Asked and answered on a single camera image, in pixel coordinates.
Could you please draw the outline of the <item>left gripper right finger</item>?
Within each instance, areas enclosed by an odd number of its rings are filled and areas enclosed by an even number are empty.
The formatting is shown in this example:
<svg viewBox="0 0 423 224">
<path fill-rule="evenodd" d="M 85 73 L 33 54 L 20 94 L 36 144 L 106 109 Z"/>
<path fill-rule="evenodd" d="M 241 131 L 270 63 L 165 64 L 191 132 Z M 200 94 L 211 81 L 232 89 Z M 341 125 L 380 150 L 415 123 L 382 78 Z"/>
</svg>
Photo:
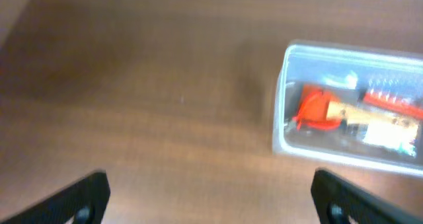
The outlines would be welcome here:
<svg viewBox="0 0 423 224">
<path fill-rule="evenodd" d="M 311 195 L 321 223 L 422 224 L 422 220 L 336 174 L 318 169 Z"/>
</svg>

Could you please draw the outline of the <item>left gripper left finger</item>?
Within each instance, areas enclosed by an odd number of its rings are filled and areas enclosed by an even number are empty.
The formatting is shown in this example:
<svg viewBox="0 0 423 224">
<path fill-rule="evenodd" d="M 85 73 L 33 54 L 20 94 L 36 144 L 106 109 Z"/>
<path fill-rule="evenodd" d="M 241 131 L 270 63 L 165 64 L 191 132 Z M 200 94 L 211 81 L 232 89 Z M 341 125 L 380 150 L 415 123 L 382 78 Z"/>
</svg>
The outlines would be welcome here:
<svg viewBox="0 0 423 224">
<path fill-rule="evenodd" d="M 96 170 L 2 223 L 101 223 L 110 198 L 108 177 Z"/>
</svg>

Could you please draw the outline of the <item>clear case of coloured bits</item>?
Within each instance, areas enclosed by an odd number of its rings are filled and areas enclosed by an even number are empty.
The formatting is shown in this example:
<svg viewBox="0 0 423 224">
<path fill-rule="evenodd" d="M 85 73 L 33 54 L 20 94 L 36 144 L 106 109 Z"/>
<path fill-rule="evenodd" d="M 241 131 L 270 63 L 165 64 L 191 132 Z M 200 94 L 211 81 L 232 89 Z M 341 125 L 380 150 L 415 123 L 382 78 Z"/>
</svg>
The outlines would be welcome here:
<svg viewBox="0 0 423 224">
<path fill-rule="evenodd" d="M 353 137 L 363 144 L 382 147 L 410 157 L 417 156 L 420 124 L 405 125 L 389 122 L 370 122 L 369 124 L 343 124 L 343 134 Z"/>
</svg>

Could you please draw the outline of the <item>red handled pliers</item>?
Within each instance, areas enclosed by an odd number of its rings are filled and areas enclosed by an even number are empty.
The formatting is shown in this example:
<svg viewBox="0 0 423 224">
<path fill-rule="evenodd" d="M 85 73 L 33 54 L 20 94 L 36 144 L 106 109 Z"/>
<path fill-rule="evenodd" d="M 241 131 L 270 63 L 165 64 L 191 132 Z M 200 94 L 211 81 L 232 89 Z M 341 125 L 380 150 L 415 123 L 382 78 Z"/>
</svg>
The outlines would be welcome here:
<svg viewBox="0 0 423 224">
<path fill-rule="evenodd" d="M 335 130 L 341 125 L 341 118 L 327 118 L 330 102 L 340 99 L 330 90 L 316 86 L 304 86 L 297 114 L 291 119 L 296 130 L 302 126 L 321 131 Z"/>
</svg>

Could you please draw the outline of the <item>clear plastic storage container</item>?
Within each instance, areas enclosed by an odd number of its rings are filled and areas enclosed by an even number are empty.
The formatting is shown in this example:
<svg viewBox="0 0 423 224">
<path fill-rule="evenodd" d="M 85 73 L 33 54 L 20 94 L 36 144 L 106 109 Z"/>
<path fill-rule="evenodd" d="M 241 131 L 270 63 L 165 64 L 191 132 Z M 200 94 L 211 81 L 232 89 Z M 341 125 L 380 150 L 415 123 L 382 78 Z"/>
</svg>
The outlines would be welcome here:
<svg viewBox="0 0 423 224">
<path fill-rule="evenodd" d="M 421 55 L 340 44 L 292 42 L 285 52 L 276 86 L 272 146 L 277 153 L 415 176 L 422 174 L 422 120 L 415 157 L 356 141 L 343 134 L 345 121 L 330 131 L 306 126 L 296 130 L 291 119 L 297 114 L 306 84 L 332 91 L 343 103 L 393 114 L 364 103 L 364 93 L 374 89 L 422 103 Z"/>
</svg>

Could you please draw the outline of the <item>orange scraper with wooden handle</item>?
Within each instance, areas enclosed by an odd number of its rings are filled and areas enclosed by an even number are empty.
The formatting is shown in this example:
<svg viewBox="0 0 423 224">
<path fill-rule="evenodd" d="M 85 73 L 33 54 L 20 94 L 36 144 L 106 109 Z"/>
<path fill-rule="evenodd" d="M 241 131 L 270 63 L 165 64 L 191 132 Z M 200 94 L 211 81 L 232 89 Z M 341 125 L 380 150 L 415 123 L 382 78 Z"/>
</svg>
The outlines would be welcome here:
<svg viewBox="0 0 423 224">
<path fill-rule="evenodd" d="M 370 122 L 389 122 L 392 124 L 405 125 L 406 122 L 417 124 L 420 120 L 393 113 L 372 112 L 351 104 L 341 102 L 330 102 L 327 110 L 327 118 L 341 118 L 347 124 L 369 124 Z"/>
</svg>

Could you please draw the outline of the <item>orange rail of sockets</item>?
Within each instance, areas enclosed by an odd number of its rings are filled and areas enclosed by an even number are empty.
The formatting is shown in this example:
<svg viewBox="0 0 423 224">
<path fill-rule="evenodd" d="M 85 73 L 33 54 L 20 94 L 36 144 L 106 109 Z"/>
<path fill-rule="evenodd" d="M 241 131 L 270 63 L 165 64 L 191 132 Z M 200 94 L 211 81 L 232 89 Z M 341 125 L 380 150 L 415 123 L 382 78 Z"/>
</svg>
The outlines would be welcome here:
<svg viewBox="0 0 423 224">
<path fill-rule="evenodd" d="M 364 93 L 362 101 L 384 110 L 422 120 L 422 103 L 410 97 L 370 89 Z"/>
</svg>

